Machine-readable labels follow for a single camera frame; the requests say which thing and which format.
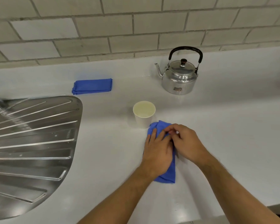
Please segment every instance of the blue microfiber towel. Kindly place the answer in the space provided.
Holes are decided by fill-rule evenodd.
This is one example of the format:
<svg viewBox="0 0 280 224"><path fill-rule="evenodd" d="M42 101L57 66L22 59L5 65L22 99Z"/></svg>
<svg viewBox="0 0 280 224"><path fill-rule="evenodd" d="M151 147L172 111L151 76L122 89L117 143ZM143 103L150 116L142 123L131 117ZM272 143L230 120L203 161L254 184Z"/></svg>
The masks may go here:
<svg viewBox="0 0 280 224"><path fill-rule="evenodd" d="M112 90L112 79L78 80L74 83L72 94L101 93Z"/></svg>
<svg viewBox="0 0 280 224"><path fill-rule="evenodd" d="M159 120L159 122L154 122L150 124L149 129L147 131L147 134L152 134L153 129L157 129L157 136L160 134L160 132L171 125L170 123L163 122ZM172 162L167 170L166 173L160 175L157 177L155 182L160 182L160 183L175 183L175 147L173 147L173 152L172 152Z"/></svg>

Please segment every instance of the kettle lid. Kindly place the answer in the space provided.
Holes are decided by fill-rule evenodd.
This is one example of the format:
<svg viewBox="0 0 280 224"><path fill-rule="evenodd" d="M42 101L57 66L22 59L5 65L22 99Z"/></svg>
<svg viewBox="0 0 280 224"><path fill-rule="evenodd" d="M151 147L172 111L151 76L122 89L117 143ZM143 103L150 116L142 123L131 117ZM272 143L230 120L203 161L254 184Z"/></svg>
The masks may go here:
<svg viewBox="0 0 280 224"><path fill-rule="evenodd" d="M192 74L196 71L195 66L192 63L188 62L187 59L181 59L180 61L172 61L170 63L169 68L173 72L182 75Z"/></svg>

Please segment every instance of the kettle spout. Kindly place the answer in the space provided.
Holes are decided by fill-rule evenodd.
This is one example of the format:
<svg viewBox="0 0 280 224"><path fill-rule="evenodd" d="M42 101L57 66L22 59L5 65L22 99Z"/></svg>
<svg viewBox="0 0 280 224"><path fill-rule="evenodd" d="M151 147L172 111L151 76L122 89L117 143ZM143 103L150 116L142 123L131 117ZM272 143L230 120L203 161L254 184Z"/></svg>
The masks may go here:
<svg viewBox="0 0 280 224"><path fill-rule="evenodd" d="M159 76L160 76L161 78L163 78L164 73L162 74L162 72L161 72L161 70L160 70L160 67L159 67L158 63L155 63L155 66L157 67L157 70L158 70L158 74L159 74Z"/></svg>

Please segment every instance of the sink drainboard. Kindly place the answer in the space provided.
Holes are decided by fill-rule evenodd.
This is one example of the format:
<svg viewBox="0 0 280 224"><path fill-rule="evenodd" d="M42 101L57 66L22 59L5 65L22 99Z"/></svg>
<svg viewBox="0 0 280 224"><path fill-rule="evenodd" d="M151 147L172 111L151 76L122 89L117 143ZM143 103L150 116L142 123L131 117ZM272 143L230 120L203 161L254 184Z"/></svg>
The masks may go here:
<svg viewBox="0 0 280 224"><path fill-rule="evenodd" d="M44 202L73 160L82 103L73 96L8 101L0 113L0 219Z"/></svg>

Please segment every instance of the paper cup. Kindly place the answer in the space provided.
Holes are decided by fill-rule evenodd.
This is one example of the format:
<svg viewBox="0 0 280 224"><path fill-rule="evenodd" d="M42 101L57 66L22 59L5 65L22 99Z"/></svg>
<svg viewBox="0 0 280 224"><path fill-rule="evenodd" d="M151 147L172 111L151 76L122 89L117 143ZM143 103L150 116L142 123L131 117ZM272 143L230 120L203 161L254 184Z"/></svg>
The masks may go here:
<svg viewBox="0 0 280 224"><path fill-rule="evenodd" d="M152 122L156 107L149 101L140 101L133 107L133 113L139 128L149 128Z"/></svg>

